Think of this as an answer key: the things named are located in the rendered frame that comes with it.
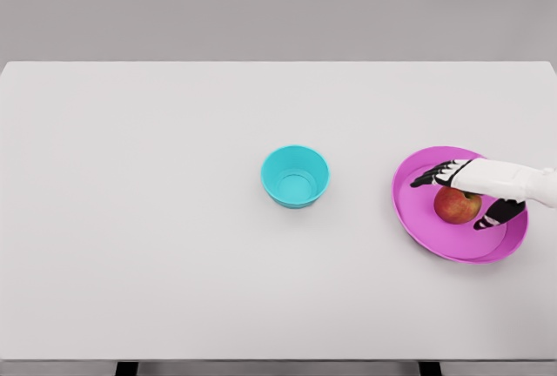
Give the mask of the pink plate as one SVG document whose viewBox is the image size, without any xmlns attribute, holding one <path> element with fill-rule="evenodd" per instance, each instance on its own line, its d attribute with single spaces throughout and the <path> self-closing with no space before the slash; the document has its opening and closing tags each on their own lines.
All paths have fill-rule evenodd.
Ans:
<svg viewBox="0 0 557 376">
<path fill-rule="evenodd" d="M 444 259 L 477 265 L 505 259 L 522 245 L 529 225 L 528 212 L 483 231 L 475 230 L 472 221 L 450 225 L 434 212 L 433 201 L 439 187 L 412 188 L 410 184 L 423 171 L 445 160 L 479 157 L 480 154 L 459 147 L 426 147 L 404 159 L 392 181 L 394 210 L 417 243 Z"/>
</svg>

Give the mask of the blue bowl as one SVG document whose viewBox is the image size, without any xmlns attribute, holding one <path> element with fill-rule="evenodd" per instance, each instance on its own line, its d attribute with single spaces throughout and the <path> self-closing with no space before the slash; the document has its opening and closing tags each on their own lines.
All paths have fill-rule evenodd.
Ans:
<svg viewBox="0 0 557 376">
<path fill-rule="evenodd" d="M 260 180 L 268 196 L 289 209 L 312 205 L 327 190 L 331 170 L 325 158 L 313 148 L 287 145 L 267 155 Z"/>
</svg>

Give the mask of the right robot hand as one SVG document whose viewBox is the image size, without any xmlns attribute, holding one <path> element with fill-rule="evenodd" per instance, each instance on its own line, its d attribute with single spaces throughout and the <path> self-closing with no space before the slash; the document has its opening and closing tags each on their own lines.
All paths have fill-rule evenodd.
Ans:
<svg viewBox="0 0 557 376">
<path fill-rule="evenodd" d="M 495 198 L 473 225 L 480 231 L 503 225 L 525 211 L 529 188 L 539 172 L 521 164 L 485 158 L 454 159 L 423 172 L 412 181 L 411 187 L 442 185 Z"/>
</svg>

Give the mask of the red apple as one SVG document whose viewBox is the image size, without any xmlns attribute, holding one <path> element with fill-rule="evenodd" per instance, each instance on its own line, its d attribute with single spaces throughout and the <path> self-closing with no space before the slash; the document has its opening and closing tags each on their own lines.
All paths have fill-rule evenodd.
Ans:
<svg viewBox="0 0 557 376">
<path fill-rule="evenodd" d="M 480 212 L 480 195 L 450 187 L 441 187 L 435 195 L 433 209 L 443 221 L 462 225 L 475 219 Z"/>
</svg>

